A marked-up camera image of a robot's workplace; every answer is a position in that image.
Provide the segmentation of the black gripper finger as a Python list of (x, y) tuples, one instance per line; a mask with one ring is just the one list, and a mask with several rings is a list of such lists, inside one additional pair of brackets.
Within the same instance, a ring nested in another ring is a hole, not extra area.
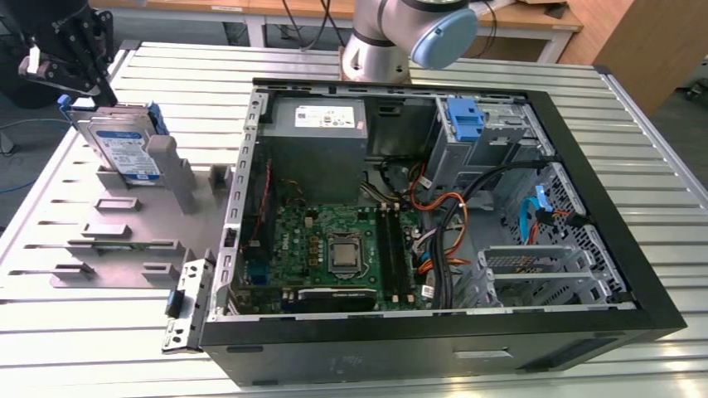
[(114, 62), (114, 14), (90, 5), (78, 14), (79, 60), (87, 73), (91, 97), (101, 107), (114, 107), (118, 99), (110, 86), (109, 67)]
[(93, 92), (93, 82), (89, 77), (77, 68), (67, 67), (62, 62), (41, 61), (37, 72), (31, 72), (30, 58), (26, 57), (18, 67), (18, 73), (26, 80), (58, 89), (83, 94)]

